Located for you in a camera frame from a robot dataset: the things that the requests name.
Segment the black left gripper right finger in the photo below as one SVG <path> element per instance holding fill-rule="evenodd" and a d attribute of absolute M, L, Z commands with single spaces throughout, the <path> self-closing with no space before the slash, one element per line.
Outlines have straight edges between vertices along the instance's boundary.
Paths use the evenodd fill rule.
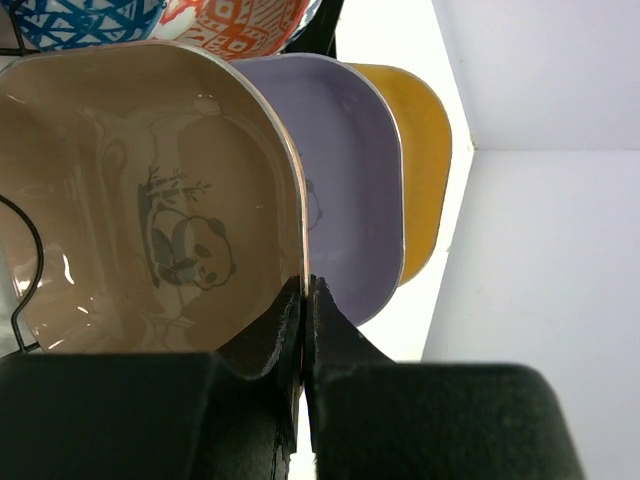
<path fill-rule="evenodd" d="M 304 374 L 321 479 L 581 479 L 559 401 L 509 363 L 398 363 L 340 311 L 308 299 Z"/>

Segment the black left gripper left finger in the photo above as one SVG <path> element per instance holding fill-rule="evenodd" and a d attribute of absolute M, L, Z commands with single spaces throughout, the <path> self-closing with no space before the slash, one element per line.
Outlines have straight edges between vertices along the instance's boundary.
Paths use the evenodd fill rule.
<path fill-rule="evenodd" d="M 303 299 L 288 280 L 213 353 L 1 361 L 5 479 L 284 479 Z"/>

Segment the brown panda square plate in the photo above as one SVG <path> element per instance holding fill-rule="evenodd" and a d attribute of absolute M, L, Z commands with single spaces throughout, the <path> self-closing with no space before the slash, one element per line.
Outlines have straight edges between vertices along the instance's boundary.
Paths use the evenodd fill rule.
<path fill-rule="evenodd" d="M 303 172 L 232 65 L 163 42 L 11 62 L 1 193 L 1 258 L 42 352 L 275 365 L 308 288 Z"/>

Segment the purple square plate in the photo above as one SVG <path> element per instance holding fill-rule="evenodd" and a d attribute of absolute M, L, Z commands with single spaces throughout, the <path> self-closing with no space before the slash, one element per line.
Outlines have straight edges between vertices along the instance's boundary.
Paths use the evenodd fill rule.
<path fill-rule="evenodd" d="M 297 148 L 309 209 L 310 266 L 362 325 L 388 303 L 405 260 L 401 139 L 378 89 L 311 53 L 236 60 Z"/>

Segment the yellow square plate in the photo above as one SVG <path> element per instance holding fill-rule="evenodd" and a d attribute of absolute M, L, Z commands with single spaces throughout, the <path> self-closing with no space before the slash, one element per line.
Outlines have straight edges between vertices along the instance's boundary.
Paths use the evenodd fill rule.
<path fill-rule="evenodd" d="M 452 129 L 434 90 L 393 66 L 354 64 L 386 100 L 403 153 L 405 261 L 402 285 L 428 263 L 437 243 L 452 160 Z"/>

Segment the blue patterned bowl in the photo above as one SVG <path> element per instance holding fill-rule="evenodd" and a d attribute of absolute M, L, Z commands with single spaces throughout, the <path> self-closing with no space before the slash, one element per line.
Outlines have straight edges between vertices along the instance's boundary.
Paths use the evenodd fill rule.
<path fill-rule="evenodd" d="M 22 37 L 41 52 L 145 40 L 167 3 L 160 0 L 3 1 Z"/>

